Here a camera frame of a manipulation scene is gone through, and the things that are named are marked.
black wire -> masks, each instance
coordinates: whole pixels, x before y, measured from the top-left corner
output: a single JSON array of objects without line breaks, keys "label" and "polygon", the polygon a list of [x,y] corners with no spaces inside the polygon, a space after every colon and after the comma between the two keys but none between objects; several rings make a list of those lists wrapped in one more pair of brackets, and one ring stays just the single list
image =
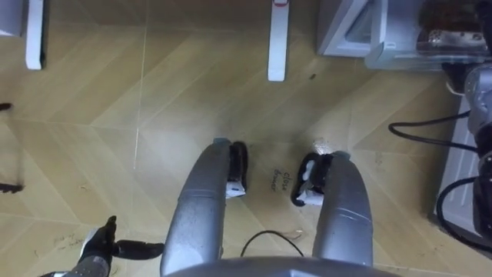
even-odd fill
[{"label": "black wire", "polygon": [[388,129],[390,130],[391,133],[394,135],[397,135],[403,139],[409,139],[414,142],[423,142],[427,144],[432,144],[432,145],[440,145],[440,146],[447,146],[447,147],[453,147],[456,149],[463,149],[467,151],[472,151],[472,152],[477,152],[477,148],[469,145],[464,145],[461,143],[456,143],[456,142],[450,142],[450,141],[444,141],[440,139],[435,139],[435,138],[424,138],[420,137],[418,135],[410,135],[401,131],[396,130],[396,127],[422,127],[422,126],[427,126],[427,125],[436,125],[444,122],[449,122],[452,120],[457,120],[460,118],[466,118],[470,112],[464,112],[460,113],[459,115],[452,115],[448,116],[445,118],[438,118],[434,120],[429,120],[425,122],[394,122],[389,124]]},{"label": "black wire", "polygon": [[450,184],[447,186],[440,194],[439,197],[437,198],[437,203],[436,203],[436,211],[437,211],[437,220],[439,220],[439,223],[442,225],[444,230],[448,232],[453,238],[455,238],[457,241],[464,243],[465,245],[468,245],[470,247],[473,247],[475,249],[481,250],[481,251],[486,251],[492,253],[492,247],[480,244],[478,242],[472,242],[471,240],[465,238],[464,236],[458,234],[454,229],[447,223],[446,219],[444,219],[444,214],[443,214],[443,204],[444,200],[446,197],[455,189],[461,187],[462,185],[470,184],[475,181],[476,178],[480,177],[471,177],[471,178],[466,178],[466,179],[461,179],[457,180],[456,182]]},{"label": "black wire", "polygon": [[[425,122],[395,122],[391,123],[388,126],[388,129],[390,130],[391,133],[393,133],[396,136],[399,136],[403,139],[409,139],[411,141],[415,142],[423,142],[423,143],[428,143],[432,145],[441,145],[441,146],[447,146],[451,148],[456,148],[456,149],[463,149],[467,151],[472,151],[472,152],[477,152],[477,148],[469,145],[464,145],[456,142],[450,142],[450,141],[443,141],[439,139],[434,139],[434,138],[423,138],[417,135],[409,135],[403,132],[400,132],[395,129],[395,127],[421,127],[421,126],[426,126],[426,125],[435,125],[439,123],[444,123],[444,122],[449,122],[452,120],[458,120],[460,118],[466,118],[470,115],[470,111],[468,112],[463,112],[460,113],[459,115],[452,115],[448,116],[445,118],[438,118],[434,120],[429,120]],[[437,220],[439,224],[444,228],[444,230],[451,235],[453,238],[455,238],[457,241],[464,243],[465,245],[468,245],[470,247],[473,247],[475,249],[485,251],[485,252],[490,252],[492,253],[492,247],[487,246],[487,245],[482,245],[478,242],[472,242],[471,240],[465,238],[464,236],[458,234],[454,229],[450,226],[450,224],[447,223],[446,219],[444,218],[444,213],[443,213],[443,204],[444,200],[446,197],[455,189],[461,187],[462,185],[470,184],[475,181],[476,178],[481,178],[480,176],[478,177],[471,177],[471,178],[465,178],[461,180],[457,180],[456,182],[453,182],[452,184],[448,185],[437,197],[437,202],[436,202],[436,212],[437,212]]]},{"label": "black wire", "polygon": [[277,231],[273,231],[273,230],[265,230],[265,231],[261,231],[261,232],[258,232],[256,233],[256,235],[253,235],[247,242],[246,244],[243,246],[243,249],[241,250],[241,255],[240,257],[243,257],[244,256],[244,253],[246,252],[246,249],[248,248],[249,244],[251,242],[254,241],[254,239],[256,239],[257,237],[259,237],[260,235],[263,235],[263,234],[272,234],[272,235],[278,235],[279,237],[283,238],[286,242],[288,242],[290,245],[292,245],[292,247],[294,247],[298,252],[299,252],[299,255],[301,255],[302,257],[304,257],[304,254],[302,253],[302,251],[293,243],[291,242],[290,239],[287,239],[284,235],[282,235],[280,232],[277,232]]}]

shiny metal surface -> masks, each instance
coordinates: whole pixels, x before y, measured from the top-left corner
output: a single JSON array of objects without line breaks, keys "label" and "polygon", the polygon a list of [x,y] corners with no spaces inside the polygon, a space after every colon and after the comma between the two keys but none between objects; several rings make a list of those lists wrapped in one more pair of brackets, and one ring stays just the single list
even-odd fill
[{"label": "shiny metal surface", "polygon": [[474,68],[467,76],[464,90],[470,104],[468,129],[476,135],[480,128],[492,123],[492,64]]},{"label": "shiny metal surface", "polygon": [[396,277],[371,267],[326,259],[298,257],[258,257],[228,259],[185,269],[171,277],[190,276],[272,276],[272,277]]},{"label": "shiny metal surface", "polygon": [[434,47],[451,47],[486,51],[487,43],[480,32],[450,32],[433,30],[429,33],[429,43]]},{"label": "shiny metal surface", "polygon": [[209,145],[194,164],[165,241],[161,275],[220,258],[230,145]]},{"label": "shiny metal surface", "polygon": [[313,256],[373,265],[373,226],[361,174],[345,157],[334,157],[317,222]]},{"label": "shiny metal surface", "polygon": [[108,263],[97,256],[89,256],[79,262],[64,277],[107,277],[109,275]]}]

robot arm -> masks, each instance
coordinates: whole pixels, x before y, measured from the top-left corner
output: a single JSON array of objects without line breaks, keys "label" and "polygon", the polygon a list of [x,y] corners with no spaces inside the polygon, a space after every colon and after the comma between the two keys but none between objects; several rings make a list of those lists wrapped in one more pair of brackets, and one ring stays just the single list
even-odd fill
[{"label": "robot arm", "polygon": [[[476,10],[492,55],[492,4],[481,2]],[[470,104],[468,129],[474,135],[480,159],[480,177],[474,183],[474,224],[479,234],[492,241],[492,63],[469,71],[464,94]]]},{"label": "robot arm", "polygon": [[81,257],[70,272],[51,272],[41,277],[108,277],[113,257],[130,260],[157,258],[164,250],[163,243],[129,240],[115,242],[116,216],[99,229],[92,230],[85,239]]}]

white furniture leg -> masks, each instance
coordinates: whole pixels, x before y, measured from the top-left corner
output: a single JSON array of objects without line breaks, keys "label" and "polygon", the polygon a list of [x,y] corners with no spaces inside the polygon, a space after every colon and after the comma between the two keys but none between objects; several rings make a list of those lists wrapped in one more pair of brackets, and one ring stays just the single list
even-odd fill
[{"label": "white furniture leg", "polygon": [[363,58],[371,52],[369,42],[347,40],[358,18],[371,27],[372,12],[364,10],[368,0],[322,0],[317,24],[317,53]]},{"label": "white furniture leg", "polygon": [[28,69],[42,69],[42,37],[44,0],[29,0],[25,44],[25,64]]},{"label": "white furniture leg", "polygon": [[283,82],[287,61],[289,0],[272,0],[268,81]]}]

herringbone floor pattern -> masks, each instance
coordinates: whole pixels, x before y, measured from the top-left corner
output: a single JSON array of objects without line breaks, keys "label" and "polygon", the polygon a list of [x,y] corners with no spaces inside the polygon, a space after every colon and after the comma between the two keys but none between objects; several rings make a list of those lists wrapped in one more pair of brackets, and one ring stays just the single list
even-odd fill
[{"label": "herringbone floor pattern", "polygon": [[[228,200],[224,256],[264,229],[311,252],[319,208],[295,208],[289,179],[315,139],[348,150],[371,197],[377,267],[407,277],[489,276],[492,262],[426,219],[445,152],[387,131],[456,111],[443,76],[378,72],[314,53],[318,3],[292,1],[288,76],[268,82],[269,2],[53,0],[45,70],[0,38],[0,275],[70,269],[87,231],[161,241],[180,187],[216,136],[247,142],[250,190]],[[447,138],[450,125],[418,133]],[[295,255],[274,237],[249,255]],[[156,276],[115,261],[111,276]]]}]

